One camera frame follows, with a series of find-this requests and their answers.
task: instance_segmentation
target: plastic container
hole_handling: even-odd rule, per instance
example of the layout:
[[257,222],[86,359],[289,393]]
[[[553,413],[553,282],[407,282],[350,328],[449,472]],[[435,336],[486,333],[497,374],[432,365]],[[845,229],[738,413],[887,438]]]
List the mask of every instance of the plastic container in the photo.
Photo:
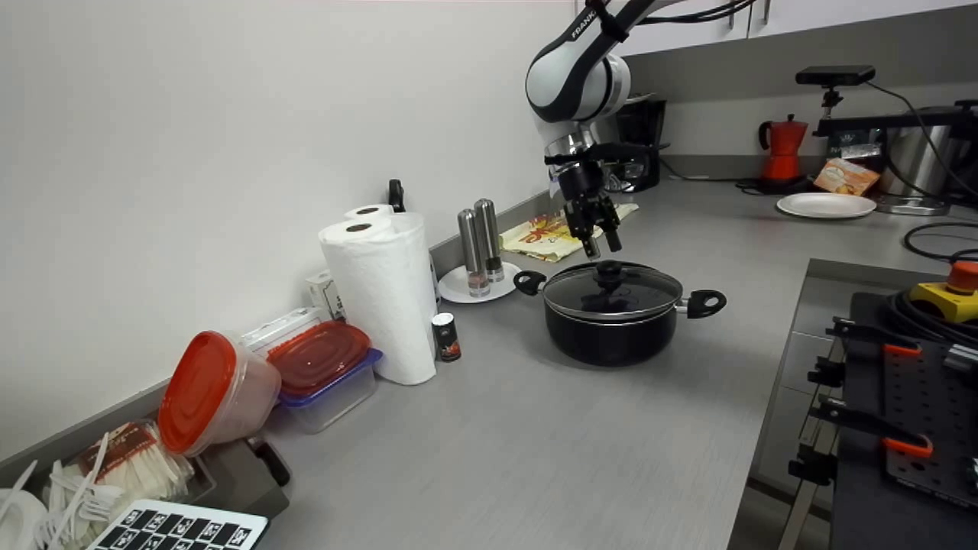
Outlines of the plastic container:
[[382,351],[371,347],[355,370],[333,379],[328,389],[302,399],[278,398],[278,410],[289,413],[302,431],[324,431],[375,392],[375,365],[382,356]]
[[302,399],[355,370],[371,336],[345,320],[319,320],[308,309],[282,313],[244,336],[278,373],[282,398]]
[[159,407],[159,438],[176,455],[200,455],[260,431],[278,399],[282,374],[223,333],[200,333]]

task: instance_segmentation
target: gray countertop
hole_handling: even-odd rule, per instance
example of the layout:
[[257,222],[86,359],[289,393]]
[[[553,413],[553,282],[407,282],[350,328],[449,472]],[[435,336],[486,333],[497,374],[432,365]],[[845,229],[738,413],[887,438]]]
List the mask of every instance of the gray countertop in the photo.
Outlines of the gray countertop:
[[809,260],[946,268],[901,248],[921,215],[807,222],[725,184],[634,200],[621,260],[725,290],[721,313],[596,370],[550,346],[540,299],[445,305],[466,356],[437,379],[382,384],[320,434],[269,434],[293,485],[266,547],[721,550]]

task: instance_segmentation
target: white plate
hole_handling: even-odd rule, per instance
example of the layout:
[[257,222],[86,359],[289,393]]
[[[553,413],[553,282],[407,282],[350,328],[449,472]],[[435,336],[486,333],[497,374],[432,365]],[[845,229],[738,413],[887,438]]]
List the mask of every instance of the white plate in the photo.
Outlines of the white plate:
[[807,215],[807,219],[855,219],[877,209],[877,200],[864,194],[796,192],[779,199],[773,207],[788,215]]
[[502,282],[490,287],[486,295],[470,295],[469,292],[469,270],[466,265],[455,265],[452,270],[445,270],[441,282],[437,282],[437,295],[449,299],[449,302],[493,302],[493,299],[502,299],[509,292],[514,292],[514,274],[521,268],[514,262],[505,262],[502,265]]

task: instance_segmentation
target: cabinet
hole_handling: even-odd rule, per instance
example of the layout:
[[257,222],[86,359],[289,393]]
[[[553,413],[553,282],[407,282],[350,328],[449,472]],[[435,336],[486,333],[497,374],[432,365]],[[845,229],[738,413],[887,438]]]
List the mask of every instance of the cabinet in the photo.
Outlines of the cabinet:
[[748,36],[779,36],[855,22],[976,6],[976,0],[754,0]]
[[[656,17],[689,14],[725,6],[727,0],[689,0],[674,4]],[[646,53],[646,50],[668,50],[668,48],[691,48],[706,42],[727,42],[748,36],[748,8],[739,8],[730,17],[706,22],[706,23],[640,23],[634,26],[629,39],[619,48],[621,53]]]
[[[684,0],[653,14],[683,14],[721,6],[727,0]],[[818,26],[841,26],[855,22],[880,22],[899,14],[924,14],[955,6],[978,6],[978,0],[754,0],[734,17],[710,23],[643,23],[619,48],[621,53],[648,53],[691,44],[711,44],[751,36],[779,36]]]

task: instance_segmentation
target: red lid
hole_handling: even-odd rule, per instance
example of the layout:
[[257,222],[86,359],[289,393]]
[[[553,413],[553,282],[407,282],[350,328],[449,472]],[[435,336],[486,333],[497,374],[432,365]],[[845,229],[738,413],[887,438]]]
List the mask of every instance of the red lid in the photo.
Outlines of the red lid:
[[159,438],[170,451],[186,451],[212,425],[239,370],[239,351],[223,333],[200,333],[159,407]]
[[324,320],[269,347],[269,364],[282,373],[286,398],[305,398],[358,365],[367,351],[364,328]]

